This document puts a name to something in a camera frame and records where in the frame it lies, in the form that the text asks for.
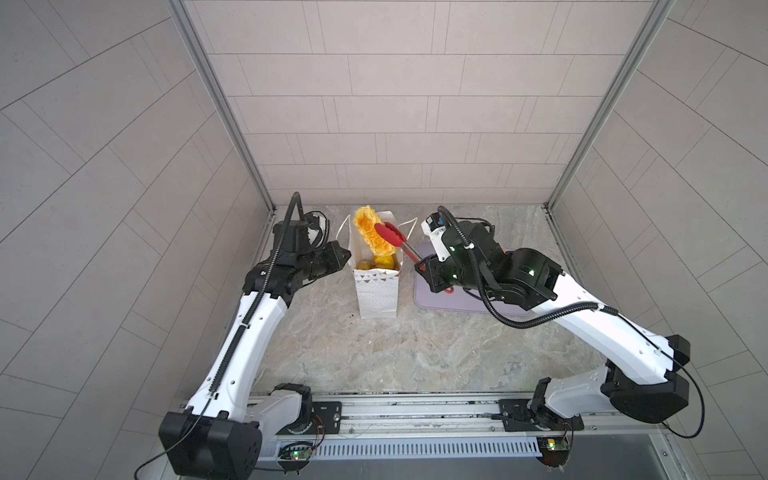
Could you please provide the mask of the lavender plastic tray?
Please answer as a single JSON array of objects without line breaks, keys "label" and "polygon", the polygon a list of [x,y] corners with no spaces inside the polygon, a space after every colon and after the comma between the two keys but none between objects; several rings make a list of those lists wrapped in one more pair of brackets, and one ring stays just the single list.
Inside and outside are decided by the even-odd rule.
[{"label": "lavender plastic tray", "polygon": [[[427,282],[416,275],[414,281],[414,302],[422,309],[447,310],[454,312],[474,312],[488,314],[481,300],[464,292],[461,288],[453,293],[433,293]],[[522,319],[528,313],[516,305],[493,302],[494,308],[502,315],[514,319]]]}]

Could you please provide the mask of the yellow orange cone bread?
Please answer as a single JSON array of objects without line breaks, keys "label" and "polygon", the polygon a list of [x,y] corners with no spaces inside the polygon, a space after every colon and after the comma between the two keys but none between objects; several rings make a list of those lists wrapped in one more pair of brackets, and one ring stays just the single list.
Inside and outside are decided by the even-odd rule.
[{"label": "yellow orange cone bread", "polygon": [[374,266],[377,269],[396,270],[397,261],[393,255],[375,256]]}]

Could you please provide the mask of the red steel kitchen tongs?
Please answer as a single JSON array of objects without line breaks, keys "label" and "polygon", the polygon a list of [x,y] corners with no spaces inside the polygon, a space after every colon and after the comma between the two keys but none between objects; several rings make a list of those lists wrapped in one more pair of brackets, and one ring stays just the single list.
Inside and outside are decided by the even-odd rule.
[{"label": "red steel kitchen tongs", "polygon": [[415,264],[422,261],[422,257],[411,247],[408,243],[407,237],[399,230],[395,225],[384,222],[377,223],[375,226],[376,233],[390,245],[401,248]]}]

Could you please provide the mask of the long toasted crust bread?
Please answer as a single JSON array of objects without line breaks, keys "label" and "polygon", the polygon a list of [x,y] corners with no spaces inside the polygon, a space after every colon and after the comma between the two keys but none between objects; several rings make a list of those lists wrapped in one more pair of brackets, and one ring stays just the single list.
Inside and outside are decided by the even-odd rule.
[{"label": "long toasted crust bread", "polygon": [[396,248],[376,231],[376,226],[383,225],[384,222],[373,208],[370,206],[358,208],[353,223],[375,257],[395,254]]}]

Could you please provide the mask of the white cartoon animal paper bag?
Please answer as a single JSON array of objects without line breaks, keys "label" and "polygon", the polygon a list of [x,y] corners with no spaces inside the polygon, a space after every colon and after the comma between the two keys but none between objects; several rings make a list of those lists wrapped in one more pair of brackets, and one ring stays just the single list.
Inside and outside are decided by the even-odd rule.
[{"label": "white cartoon animal paper bag", "polygon": [[[342,225],[347,225],[349,230],[347,249],[351,252],[351,259],[348,261],[348,266],[353,275],[360,317],[362,319],[395,318],[398,310],[399,282],[404,252],[401,248],[395,247],[396,252],[393,256],[397,261],[396,270],[377,269],[375,266],[370,270],[357,270],[356,266],[360,261],[367,260],[374,264],[375,256],[353,223],[355,212],[348,215]],[[398,228],[408,224],[411,227],[415,225],[415,218],[398,224],[391,211],[376,212],[383,222],[389,222]]]}]

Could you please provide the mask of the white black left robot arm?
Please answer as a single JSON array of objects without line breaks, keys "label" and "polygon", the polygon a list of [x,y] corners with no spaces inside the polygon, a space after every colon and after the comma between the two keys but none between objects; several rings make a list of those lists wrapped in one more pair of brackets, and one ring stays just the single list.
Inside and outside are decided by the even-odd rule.
[{"label": "white black left robot arm", "polygon": [[282,383],[256,404],[251,388],[296,293],[341,271],[351,253],[329,240],[327,218],[304,211],[298,193],[273,234],[269,257],[246,276],[232,328],[201,386],[159,427],[161,455],[180,477],[247,479],[265,441],[285,428],[316,425],[310,387]]}]

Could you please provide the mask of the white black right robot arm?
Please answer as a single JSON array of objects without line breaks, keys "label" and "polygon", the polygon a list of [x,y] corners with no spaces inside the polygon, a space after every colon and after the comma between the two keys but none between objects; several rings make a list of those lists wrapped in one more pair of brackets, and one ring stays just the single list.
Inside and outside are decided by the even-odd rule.
[{"label": "white black right robot arm", "polygon": [[506,251],[488,221],[457,218],[444,206],[423,221],[422,230],[434,252],[418,258],[415,271],[433,293],[465,290],[495,320],[516,330],[556,323],[606,358],[584,374],[541,379],[526,405],[502,411],[511,430],[570,435],[582,428],[582,415],[611,412],[666,425],[688,406],[690,395],[702,393],[685,368],[687,339],[637,325],[543,253]]}]

